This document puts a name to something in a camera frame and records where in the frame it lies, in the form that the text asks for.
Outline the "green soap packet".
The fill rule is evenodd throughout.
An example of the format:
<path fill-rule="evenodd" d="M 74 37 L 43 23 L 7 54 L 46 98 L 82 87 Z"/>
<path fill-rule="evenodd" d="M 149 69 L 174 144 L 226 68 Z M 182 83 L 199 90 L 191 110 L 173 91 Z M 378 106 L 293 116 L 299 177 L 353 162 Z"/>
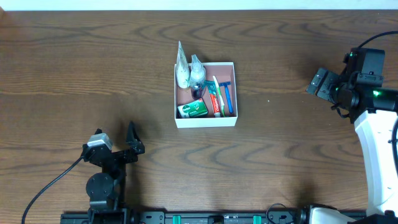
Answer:
<path fill-rule="evenodd" d="M 208 114 L 207 107 L 202 98 L 177 107 L 181 118 L 199 118 Z"/>

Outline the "white box pink inside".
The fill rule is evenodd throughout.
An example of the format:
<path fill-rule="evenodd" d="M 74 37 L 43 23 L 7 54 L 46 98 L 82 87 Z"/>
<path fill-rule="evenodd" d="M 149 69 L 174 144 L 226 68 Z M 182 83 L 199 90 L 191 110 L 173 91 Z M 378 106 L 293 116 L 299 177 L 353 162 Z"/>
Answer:
<path fill-rule="evenodd" d="M 216 77 L 219 83 L 230 82 L 228 85 L 229 98 L 233 113 L 229 113 L 228 98 L 224 87 L 221 86 L 221 94 L 225 103 L 224 112 L 226 117 L 216 118 L 213 114 L 211 98 L 208 88 L 205 88 L 202 96 L 208 114 L 200 118 L 182 118 L 178 112 L 178 106 L 185 105 L 194 101 L 191 89 L 180 88 L 177 85 L 176 74 L 174 74 L 174 119 L 178 128 L 208 128 L 208 127 L 229 127 L 235 126 L 238 119 L 238 101 L 236 93 L 236 77 L 233 62 L 207 62 L 203 64 L 206 69 L 206 80 L 213 81 Z"/>

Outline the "white Pantene tube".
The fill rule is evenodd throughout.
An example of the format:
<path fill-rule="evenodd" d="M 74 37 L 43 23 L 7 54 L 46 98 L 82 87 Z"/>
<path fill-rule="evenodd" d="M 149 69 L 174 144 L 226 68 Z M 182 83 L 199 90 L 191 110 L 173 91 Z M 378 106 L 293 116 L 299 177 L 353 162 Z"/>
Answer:
<path fill-rule="evenodd" d="M 177 63 L 176 63 L 176 81 L 180 88 L 189 87 L 190 70 L 181 41 L 178 42 Z"/>

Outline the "clear pump soap bottle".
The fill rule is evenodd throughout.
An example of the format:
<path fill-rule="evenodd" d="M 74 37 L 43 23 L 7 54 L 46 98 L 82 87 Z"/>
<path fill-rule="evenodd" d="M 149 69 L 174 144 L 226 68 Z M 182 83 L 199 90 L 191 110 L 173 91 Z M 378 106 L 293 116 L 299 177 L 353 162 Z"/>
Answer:
<path fill-rule="evenodd" d="M 201 98 L 205 91 L 206 69 L 200 62 L 196 54 L 192 55 L 189 87 L 192 98 L 197 100 Z"/>

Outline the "Colgate toothpaste tube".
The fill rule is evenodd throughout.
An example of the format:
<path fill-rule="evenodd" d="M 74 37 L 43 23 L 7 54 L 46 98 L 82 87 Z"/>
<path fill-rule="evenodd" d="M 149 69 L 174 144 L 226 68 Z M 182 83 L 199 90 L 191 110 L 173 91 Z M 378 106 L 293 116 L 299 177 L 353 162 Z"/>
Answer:
<path fill-rule="evenodd" d="M 218 103 L 218 98 L 217 98 L 217 93 L 216 93 L 216 86 L 214 81 L 205 81 L 206 87 L 209 92 L 212 108 L 213 108 L 213 114 L 216 118 L 221 117 L 221 108 Z"/>

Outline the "green white toothbrush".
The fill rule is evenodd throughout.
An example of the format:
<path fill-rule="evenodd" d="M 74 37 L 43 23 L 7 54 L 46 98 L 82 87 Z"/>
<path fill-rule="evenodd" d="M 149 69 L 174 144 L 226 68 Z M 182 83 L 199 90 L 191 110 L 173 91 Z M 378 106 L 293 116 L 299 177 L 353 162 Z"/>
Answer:
<path fill-rule="evenodd" d="M 226 117 L 225 112 L 224 112 L 224 101 L 223 101 L 223 97 L 221 95 L 220 85 L 215 76 L 213 76 L 213 81 L 215 83 L 216 92 L 218 94 L 218 100 L 219 100 L 220 107 L 221 107 L 220 111 L 221 111 L 222 117 Z"/>

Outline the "blue disposable razor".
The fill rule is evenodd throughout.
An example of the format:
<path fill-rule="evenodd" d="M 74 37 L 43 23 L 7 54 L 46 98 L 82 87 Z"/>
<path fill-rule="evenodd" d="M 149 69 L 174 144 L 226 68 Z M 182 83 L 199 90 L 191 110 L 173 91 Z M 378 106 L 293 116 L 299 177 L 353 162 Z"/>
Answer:
<path fill-rule="evenodd" d="M 231 82 L 223 82 L 223 83 L 220 83 L 219 86 L 224 87 L 224 91 L 225 91 L 225 95 L 226 95 L 226 99 L 227 99 L 227 103 L 228 103 L 228 110 L 229 110 L 230 114 L 233 114 L 233 104 L 232 104 L 231 95 L 229 93 L 229 88 L 228 88 L 228 86 L 230 84 L 231 84 Z"/>

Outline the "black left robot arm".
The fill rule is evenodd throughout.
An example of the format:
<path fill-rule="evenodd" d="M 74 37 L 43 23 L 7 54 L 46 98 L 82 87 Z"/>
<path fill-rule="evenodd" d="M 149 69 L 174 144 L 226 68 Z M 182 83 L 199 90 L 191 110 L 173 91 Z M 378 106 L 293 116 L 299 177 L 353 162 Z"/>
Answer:
<path fill-rule="evenodd" d="M 89 223 L 139 223 L 139 215 L 125 203 L 126 165 L 137 162 L 138 155 L 145 153 L 133 122 L 127 129 L 126 144 L 128 149 L 113 152 L 113 142 L 97 129 L 83 145 L 83 160 L 101 168 L 86 183 Z"/>

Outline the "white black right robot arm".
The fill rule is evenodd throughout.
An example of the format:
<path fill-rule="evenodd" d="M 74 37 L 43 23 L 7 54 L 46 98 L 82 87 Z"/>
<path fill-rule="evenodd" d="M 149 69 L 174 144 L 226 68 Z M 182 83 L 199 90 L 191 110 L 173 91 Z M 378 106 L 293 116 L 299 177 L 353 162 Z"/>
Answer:
<path fill-rule="evenodd" d="M 359 223 L 397 223 L 397 91 L 320 68 L 306 91 L 348 118 L 359 138 L 366 171 L 368 207 Z"/>

